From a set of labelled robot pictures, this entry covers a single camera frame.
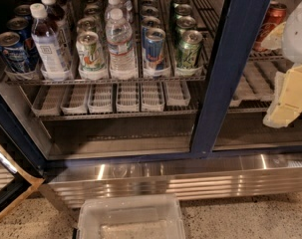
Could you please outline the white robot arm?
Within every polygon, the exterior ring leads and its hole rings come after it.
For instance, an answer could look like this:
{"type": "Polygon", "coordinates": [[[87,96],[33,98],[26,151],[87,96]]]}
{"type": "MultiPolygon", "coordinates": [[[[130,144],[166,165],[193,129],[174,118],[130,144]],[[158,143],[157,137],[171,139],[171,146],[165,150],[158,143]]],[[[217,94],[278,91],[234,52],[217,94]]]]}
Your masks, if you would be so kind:
{"type": "Polygon", "coordinates": [[[263,119],[267,126],[286,127],[302,113],[302,1],[265,37],[261,47],[281,49],[283,57],[293,63],[285,73],[275,75],[274,100],[263,119]]]}

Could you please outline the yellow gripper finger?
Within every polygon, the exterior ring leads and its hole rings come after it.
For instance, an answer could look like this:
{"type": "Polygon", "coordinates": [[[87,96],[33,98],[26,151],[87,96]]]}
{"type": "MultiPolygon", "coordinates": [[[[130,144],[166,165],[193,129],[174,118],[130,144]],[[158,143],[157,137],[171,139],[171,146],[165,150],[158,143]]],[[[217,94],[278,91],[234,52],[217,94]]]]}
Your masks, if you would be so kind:
{"type": "Polygon", "coordinates": [[[286,23],[282,22],[276,26],[261,42],[261,47],[268,50],[280,49],[285,25],[286,23]]]}
{"type": "Polygon", "coordinates": [[[302,113],[302,65],[294,64],[286,73],[275,75],[274,100],[263,123],[274,128],[286,127],[302,113]]]}

